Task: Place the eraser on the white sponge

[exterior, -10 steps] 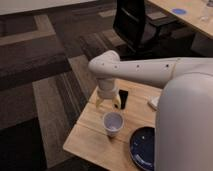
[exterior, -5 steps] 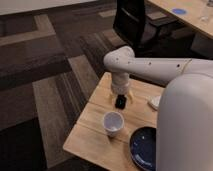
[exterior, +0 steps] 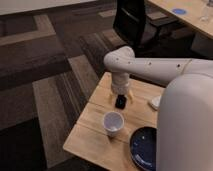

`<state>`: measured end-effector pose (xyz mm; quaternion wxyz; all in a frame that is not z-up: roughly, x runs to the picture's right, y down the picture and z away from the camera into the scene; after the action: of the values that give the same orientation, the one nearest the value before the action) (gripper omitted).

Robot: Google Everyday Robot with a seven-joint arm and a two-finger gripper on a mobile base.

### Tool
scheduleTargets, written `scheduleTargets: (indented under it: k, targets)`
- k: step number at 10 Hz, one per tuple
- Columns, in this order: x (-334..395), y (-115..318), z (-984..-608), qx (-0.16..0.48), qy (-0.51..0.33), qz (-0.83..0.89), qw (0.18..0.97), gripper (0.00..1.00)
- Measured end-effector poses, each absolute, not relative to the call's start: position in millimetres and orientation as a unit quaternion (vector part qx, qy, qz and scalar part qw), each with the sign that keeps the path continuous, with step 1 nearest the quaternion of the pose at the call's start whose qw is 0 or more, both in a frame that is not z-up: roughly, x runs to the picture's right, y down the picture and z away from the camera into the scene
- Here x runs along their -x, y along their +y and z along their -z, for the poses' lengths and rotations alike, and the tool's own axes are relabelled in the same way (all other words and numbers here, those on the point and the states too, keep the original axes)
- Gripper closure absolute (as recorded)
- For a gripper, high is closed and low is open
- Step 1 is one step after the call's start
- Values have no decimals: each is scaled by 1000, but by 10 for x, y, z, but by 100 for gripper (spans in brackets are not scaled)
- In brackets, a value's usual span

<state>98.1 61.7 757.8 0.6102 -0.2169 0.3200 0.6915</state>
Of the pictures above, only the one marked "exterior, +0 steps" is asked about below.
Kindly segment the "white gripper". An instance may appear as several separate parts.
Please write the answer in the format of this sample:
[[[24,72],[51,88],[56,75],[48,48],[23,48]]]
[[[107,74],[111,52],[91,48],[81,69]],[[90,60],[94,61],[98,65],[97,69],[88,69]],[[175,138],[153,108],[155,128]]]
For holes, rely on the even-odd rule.
[[[109,93],[109,101],[112,101],[115,98],[115,94],[125,95],[127,94],[128,99],[131,103],[134,101],[134,95],[131,90],[129,90],[129,75],[127,73],[118,73],[113,72],[111,74],[112,82],[111,89],[112,92]]]

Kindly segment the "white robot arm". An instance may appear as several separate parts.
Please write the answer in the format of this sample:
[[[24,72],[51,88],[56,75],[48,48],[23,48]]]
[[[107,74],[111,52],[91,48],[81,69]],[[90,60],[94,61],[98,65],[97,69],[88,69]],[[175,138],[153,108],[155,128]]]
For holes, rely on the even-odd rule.
[[[156,171],[213,171],[213,60],[137,58],[129,46],[107,53],[115,94],[135,75],[164,87],[158,107]]]

